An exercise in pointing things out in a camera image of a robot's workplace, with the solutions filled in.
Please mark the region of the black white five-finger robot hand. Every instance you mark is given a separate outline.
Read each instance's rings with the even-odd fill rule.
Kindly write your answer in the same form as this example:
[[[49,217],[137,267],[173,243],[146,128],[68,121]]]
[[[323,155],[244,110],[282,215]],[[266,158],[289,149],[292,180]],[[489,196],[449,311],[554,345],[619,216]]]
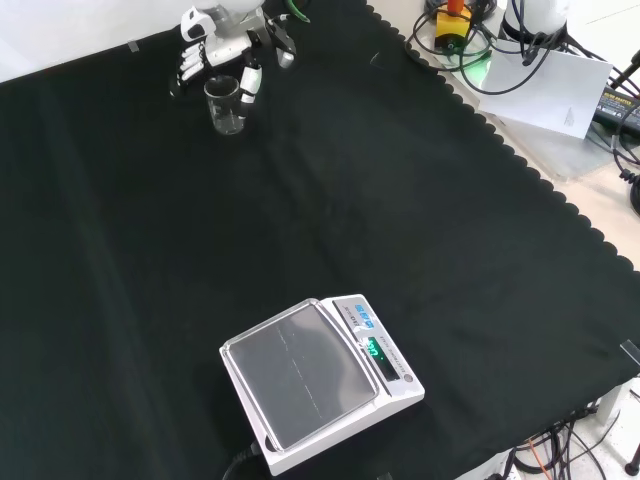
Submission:
[[[186,46],[170,83],[171,96],[179,97],[196,76],[243,60],[239,104],[252,106],[262,82],[254,50],[273,48],[281,68],[295,60],[295,43],[283,26],[286,19],[286,15],[268,16],[261,1],[196,1],[181,17]]]

